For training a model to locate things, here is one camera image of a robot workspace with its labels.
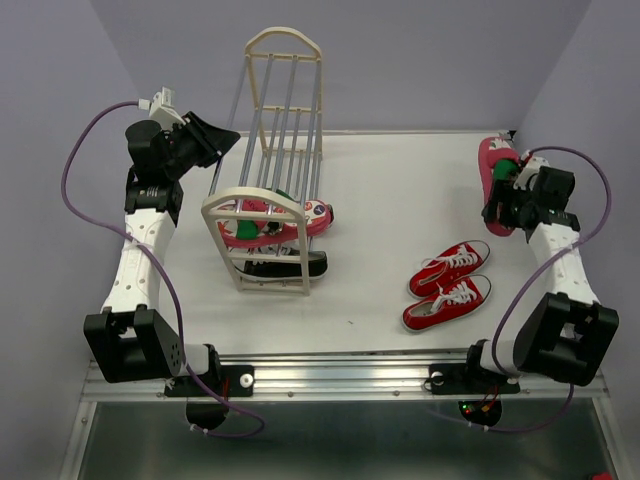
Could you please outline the pink green flip-flop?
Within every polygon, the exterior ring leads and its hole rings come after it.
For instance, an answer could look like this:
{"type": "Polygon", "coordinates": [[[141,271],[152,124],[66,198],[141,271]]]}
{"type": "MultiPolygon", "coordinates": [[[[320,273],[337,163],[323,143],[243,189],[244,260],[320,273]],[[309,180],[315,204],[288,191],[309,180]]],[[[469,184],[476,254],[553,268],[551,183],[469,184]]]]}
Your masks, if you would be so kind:
{"type": "Polygon", "coordinates": [[[478,149],[478,166],[484,223],[490,233],[508,237],[514,230],[512,207],[517,198],[514,178],[520,173],[519,154],[502,137],[485,138],[478,149]]]}
{"type": "MultiPolygon", "coordinates": [[[[304,210],[308,237],[321,235],[334,221],[333,207],[321,200],[307,201],[304,210]]],[[[295,222],[218,219],[217,226],[225,245],[230,248],[254,249],[299,238],[295,222]]]]}

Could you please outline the cream and chrome shoe shelf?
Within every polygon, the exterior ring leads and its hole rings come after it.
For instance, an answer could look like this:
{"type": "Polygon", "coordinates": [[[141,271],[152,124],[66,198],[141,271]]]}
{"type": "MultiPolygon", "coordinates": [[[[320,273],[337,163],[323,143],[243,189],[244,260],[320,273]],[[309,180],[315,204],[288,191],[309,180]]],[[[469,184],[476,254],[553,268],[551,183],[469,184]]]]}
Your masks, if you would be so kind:
{"type": "Polygon", "coordinates": [[[201,214],[221,260],[239,291],[307,296],[311,280],[304,206],[319,200],[323,160],[323,54],[317,43],[291,27],[269,27],[244,47],[232,105],[251,94],[252,118],[236,184],[211,183],[201,214]],[[254,249],[227,247],[218,219],[295,222],[299,238],[254,249]],[[300,263],[297,281],[252,281],[239,275],[245,262],[300,263]]]}

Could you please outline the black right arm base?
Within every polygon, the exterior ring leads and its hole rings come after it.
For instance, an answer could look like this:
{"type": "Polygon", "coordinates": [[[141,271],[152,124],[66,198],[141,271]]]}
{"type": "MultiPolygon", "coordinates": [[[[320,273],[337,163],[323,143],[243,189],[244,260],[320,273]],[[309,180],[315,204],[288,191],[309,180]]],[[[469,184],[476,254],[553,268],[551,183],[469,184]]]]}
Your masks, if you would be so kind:
{"type": "Polygon", "coordinates": [[[494,372],[474,371],[465,363],[432,364],[424,388],[436,396],[461,396],[458,409],[462,418],[482,427],[494,427],[500,421],[502,395],[521,391],[518,382],[510,383],[494,372]]]}

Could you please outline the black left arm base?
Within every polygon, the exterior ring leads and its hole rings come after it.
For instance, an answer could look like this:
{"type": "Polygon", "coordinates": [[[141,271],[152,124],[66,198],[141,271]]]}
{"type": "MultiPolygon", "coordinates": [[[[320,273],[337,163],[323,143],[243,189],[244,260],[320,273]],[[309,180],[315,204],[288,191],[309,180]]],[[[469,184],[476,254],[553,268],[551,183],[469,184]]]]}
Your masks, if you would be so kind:
{"type": "MultiPolygon", "coordinates": [[[[206,373],[198,378],[225,400],[249,398],[253,395],[255,369],[249,364],[223,365],[219,373],[206,373]]],[[[201,429],[216,430],[230,415],[230,409],[217,400],[212,403],[198,401],[198,398],[211,400],[211,397],[190,376],[167,380],[164,396],[186,399],[186,419],[201,429]]]]}

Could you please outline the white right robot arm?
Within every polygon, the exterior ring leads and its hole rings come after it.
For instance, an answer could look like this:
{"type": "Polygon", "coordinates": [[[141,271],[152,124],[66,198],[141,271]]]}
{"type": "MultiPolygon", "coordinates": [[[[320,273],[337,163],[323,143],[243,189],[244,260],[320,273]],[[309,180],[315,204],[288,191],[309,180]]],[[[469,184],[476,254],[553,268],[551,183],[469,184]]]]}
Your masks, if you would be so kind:
{"type": "Polygon", "coordinates": [[[567,211],[573,173],[520,169],[503,159],[483,179],[487,228],[520,229],[542,270],[546,290],[514,339],[482,339],[460,366],[463,384],[482,390],[525,373],[586,386],[594,379],[619,326],[618,313],[593,292],[579,253],[581,226],[567,211]]]}

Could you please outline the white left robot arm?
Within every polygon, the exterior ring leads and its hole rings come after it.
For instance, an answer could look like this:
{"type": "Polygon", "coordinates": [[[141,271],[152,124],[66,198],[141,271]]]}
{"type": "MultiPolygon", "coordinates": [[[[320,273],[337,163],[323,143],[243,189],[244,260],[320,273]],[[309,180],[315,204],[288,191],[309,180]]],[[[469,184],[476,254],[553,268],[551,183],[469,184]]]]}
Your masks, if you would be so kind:
{"type": "Polygon", "coordinates": [[[186,372],[186,351],[159,311],[161,267],[178,225],[181,178],[193,167],[217,164],[239,133],[193,112],[164,127],[155,119],[125,131],[132,160],[126,180],[123,248],[111,290],[84,335],[109,383],[169,379],[186,372]]]}

